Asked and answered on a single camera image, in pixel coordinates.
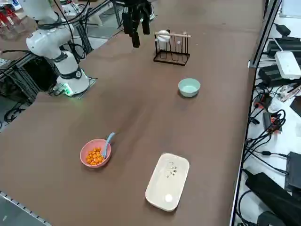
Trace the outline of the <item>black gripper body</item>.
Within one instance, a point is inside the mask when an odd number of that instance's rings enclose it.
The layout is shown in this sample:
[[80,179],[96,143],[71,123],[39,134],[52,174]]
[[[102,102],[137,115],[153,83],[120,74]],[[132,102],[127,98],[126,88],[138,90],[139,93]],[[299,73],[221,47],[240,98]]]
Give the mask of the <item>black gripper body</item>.
[[122,2],[128,11],[136,7],[142,7],[149,10],[149,2],[147,0],[123,0]]

